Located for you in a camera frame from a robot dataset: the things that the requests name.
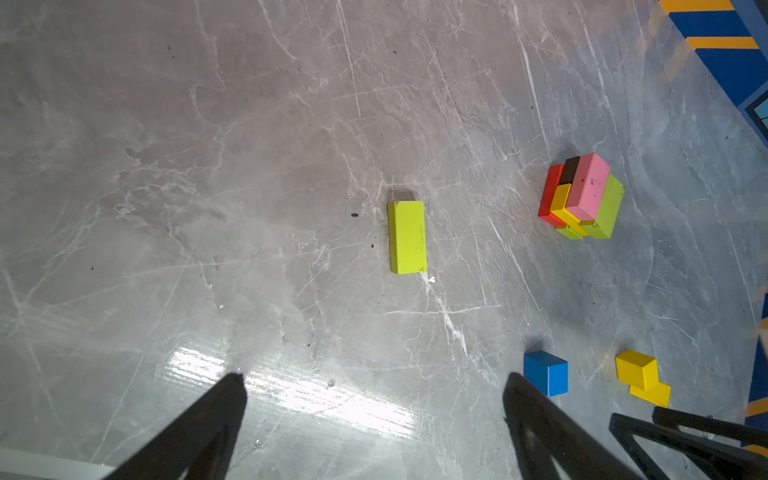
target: blue cube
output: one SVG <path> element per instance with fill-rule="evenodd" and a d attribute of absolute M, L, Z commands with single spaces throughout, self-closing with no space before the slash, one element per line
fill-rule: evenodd
<path fill-rule="evenodd" d="M 545 351 L 525 354 L 523 375 L 546 396 L 568 393 L 568 362 Z"/>

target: floor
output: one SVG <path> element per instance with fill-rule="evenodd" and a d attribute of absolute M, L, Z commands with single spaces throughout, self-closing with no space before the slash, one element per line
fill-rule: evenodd
<path fill-rule="evenodd" d="M 519 478 L 502 390 L 534 348 L 624 461 L 610 414 L 652 405 L 623 349 L 743 421 L 766 152 L 654 0 L 1 9 L 0 446 L 117 465 L 238 371 L 230 478 Z M 627 196 L 566 240 L 546 172 L 592 151 Z M 389 271 L 407 198 L 426 275 Z"/>

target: gray marble floor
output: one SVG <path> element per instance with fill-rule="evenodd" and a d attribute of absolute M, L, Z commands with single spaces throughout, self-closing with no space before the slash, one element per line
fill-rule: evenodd
<path fill-rule="evenodd" d="M 3 3 L 0 446 L 116 465 L 238 371 L 231 478 L 519 478 L 502 388 L 536 346 L 625 461 L 627 347 L 743 420 L 765 150 L 654 6 Z M 592 151 L 627 196 L 569 241 L 541 190 Z M 389 271 L 393 198 L 427 276 Z"/>

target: pink block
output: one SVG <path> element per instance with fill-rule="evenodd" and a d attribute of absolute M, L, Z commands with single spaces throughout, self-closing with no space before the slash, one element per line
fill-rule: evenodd
<path fill-rule="evenodd" d="M 610 172 L 598 154 L 581 157 L 565 209 L 582 222 L 596 220 Z"/>

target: green block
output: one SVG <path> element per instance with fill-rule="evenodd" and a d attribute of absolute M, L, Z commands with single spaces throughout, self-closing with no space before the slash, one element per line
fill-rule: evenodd
<path fill-rule="evenodd" d="M 555 227 L 554 231 L 558 232 L 560 235 L 570 240 L 581 240 L 584 238 L 584 235 L 577 232 L 576 229 L 574 229 L 570 225 L 566 225 L 565 227 Z"/>
<path fill-rule="evenodd" d="M 585 229 L 595 238 L 611 238 L 611 235 L 614 234 L 616 218 L 619 216 L 621 200 L 624 198 L 625 191 L 624 185 L 613 174 L 608 175 L 603 200 L 600 202 L 598 219 L 591 222 L 581 222 L 581 228 Z"/>
<path fill-rule="evenodd" d="M 392 202 L 389 213 L 389 262 L 399 275 L 427 271 L 424 202 Z"/>

